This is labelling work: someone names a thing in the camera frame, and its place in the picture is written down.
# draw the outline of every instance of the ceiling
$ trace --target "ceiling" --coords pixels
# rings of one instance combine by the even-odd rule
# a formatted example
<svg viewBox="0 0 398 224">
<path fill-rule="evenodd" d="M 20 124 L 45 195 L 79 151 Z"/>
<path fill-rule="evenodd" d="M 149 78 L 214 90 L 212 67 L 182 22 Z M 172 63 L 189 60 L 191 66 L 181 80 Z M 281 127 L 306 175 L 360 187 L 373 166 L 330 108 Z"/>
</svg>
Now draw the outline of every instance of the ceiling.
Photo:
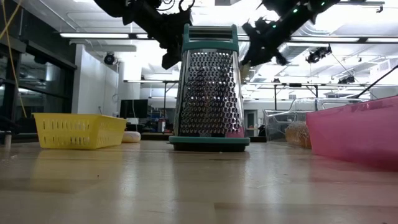
<svg viewBox="0 0 398 224">
<path fill-rule="evenodd" d="M 216 0 L 197 0 L 193 7 L 193 24 L 197 26 L 238 26 L 260 16 L 278 19 L 275 12 L 260 7 L 260 0 L 241 0 L 231 6 L 216 6 Z M 398 35 L 398 1 L 384 0 L 384 11 L 376 13 L 377 6 L 333 6 L 319 15 L 317 24 L 305 24 L 294 35 Z M 184 1 L 187 7 L 192 1 Z M 22 5 L 31 13 L 62 32 L 142 32 L 136 24 L 123 26 L 121 19 L 104 13 L 93 0 L 29 0 Z M 178 11 L 178 4 L 166 13 Z M 90 45 L 135 45 L 142 60 L 143 75 L 163 75 L 174 79 L 180 66 L 169 70 L 161 67 L 164 49 L 156 41 L 150 40 L 92 40 Z M 239 43 L 241 55 L 249 43 Z M 251 81 L 270 82 L 275 77 L 283 77 L 285 82 L 332 82 L 347 74 L 346 70 L 366 82 L 371 67 L 389 58 L 398 57 L 398 45 L 358 45 L 331 44 L 333 55 L 309 65 L 305 61 L 308 52 L 314 47 L 305 45 L 283 45 L 282 53 L 291 61 L 287 67 L 274 62 L 254 68 Z"/>
</svg>

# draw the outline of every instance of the computer monitor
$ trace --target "computer monitor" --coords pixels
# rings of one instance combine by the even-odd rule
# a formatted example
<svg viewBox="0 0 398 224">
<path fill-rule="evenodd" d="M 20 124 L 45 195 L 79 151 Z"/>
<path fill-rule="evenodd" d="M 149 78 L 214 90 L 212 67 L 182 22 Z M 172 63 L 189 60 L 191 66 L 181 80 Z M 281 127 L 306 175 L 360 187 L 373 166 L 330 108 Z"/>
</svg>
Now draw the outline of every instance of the computer monitor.
<svg viewBox="0 0 398 224">
<path fill-rule="evenodd" d="M 122 100 L 120 106 L 121 118 L 147 118 L 148 100 Z"/>
</svg>

